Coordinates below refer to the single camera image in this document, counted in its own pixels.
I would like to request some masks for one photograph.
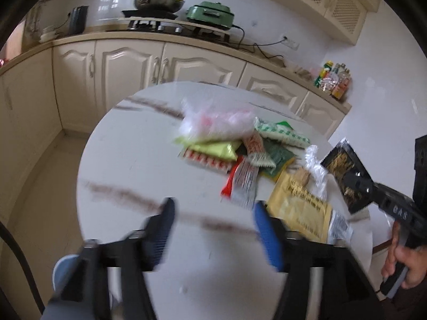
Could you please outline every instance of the floor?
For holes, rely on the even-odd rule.
[[[52,290],[52,269],[63,255],[76,253],[83,243],[76,213],[76,178],[86,139],[65,136],[40,171],[25,204],[17,213],[12,234],[21,246],[43,302]],[[379,271],[386,252],[375,254],[369,279],[379,289]],[[40,313],[16,258],[4,249],[0,285],[22,320],[36,320]]]

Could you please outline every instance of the wall cabinet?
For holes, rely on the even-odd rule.
[[[293,113],[297,111],[308,92],[297,83],[250,63],[246,65],[238,87],[279,101]]]
[[[22,186],[62,130],[52,77],[52,49],[0,77],[0,216],[7,223]]]
[[[345,116],[343,112],[313,93],[307,93],[296,115],[303,118],[327,139],[331,137]]]
[[[356,44],[367,9],[359,0],[274,0],[313,21],[335,39]]]
[[[157,84],[164,43],[109,39],[96,43],[95,92],[100,116],[124,98]]]
[[[181,44],[167,43],[161,62],[159,83],[204,81],[237,86],[245,61]]]
[[[101,118],[95,97],[95,41],[55,47],[53,74],[62,127],[92,132]]]

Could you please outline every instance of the yellow package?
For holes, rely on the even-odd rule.
[[[332,207],[282,172],[267,202],[270,214],[310,241],[326,243]]]
[[[199,153],[208,154],[220,159],[232,161],[236,161],[238,159],[236,149],[239,148],[242,144],[242,141],[192,144],[191,141],[188,141],[182,137],[178,137],[175,142]]]

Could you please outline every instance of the snack package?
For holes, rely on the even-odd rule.
[[[233,141],[252,134],[255,116],[250,110],[218,111],[210,107],[197,108],[184,99],[184,119],[179,132],[193,142]]]
[[[243,143],[248,152],[248,160],[253,166],[276,167],[276,164],[264,149],[263,139],[257,131],[254,131],[251,136],[243,138]]]
[[[330,225],[328,230],[327,243],[334,244],[337,239],[344,239],[350,244],[353,228],[336,210],[332,210]]]
[[[287,150],[284,146],[278,145],[268,139],[263,139],[263,144],[264,149],[270,155],[276,167],[274,169],[262,169],[261,174],[277,181],[280,173],[295,161],[295,154]]]
[[[347,172],[359,173],[361,177],[371,179],[368,171],[346,139],[341,140],[335,146],[323,159],[321,165],[334,176],[351,214],[371,203],[368,196],[345,186],[343,182],[344,175]]]
[[[293,178],[305,188],[310,180],[310,176],[310,171],[307,171],[304,167],[300,167],[294,173]]]
[[[223,160],[232,160],[236,161],[238,155],[236,154],[236,149],[242,144],[241,141],[232,141],[232,142],[212,142],[212,143],[195,143],[187,141],[182,137],[175,139],[176,143],[183,144],[188,149],[198,151],[203,154],[212,155]]]
[[[199,166],[208,167],[210,169],[220,171],[221,173],[228,173],[232,169],[235,163],[232,161],[224,161],[216,157],[199,153],[197,151],[194,151],[188,148],[184,148],[179,153],[179,157],[181,157],[186,161],[196,163]]]
[[[267,202],[272,216],[307,239],[326,243],[332,207],[311,195],[290,174],[282,172]]]
[[[306,148],[310,145],[310,140],[307,137],[296,133],[286,125],[265,122],[256,118],[255,130],[264,138],[271,138],[295,147]]]
[[[243,208],[252,210],[254,207],[258,167],[251,165],[245,157],[239,156],[237,163],[231,169],[227,184],[221,191],[221,196]]]

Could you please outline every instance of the electrical outlet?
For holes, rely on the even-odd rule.
[[[293,49],[293,50],[298,50],[299,48],[299,43],[293,41],[292,39],[290,39],[289,37],[282,35],[282,39],[283,41],[281,41],[282,44],[284,44],[285,46]]]

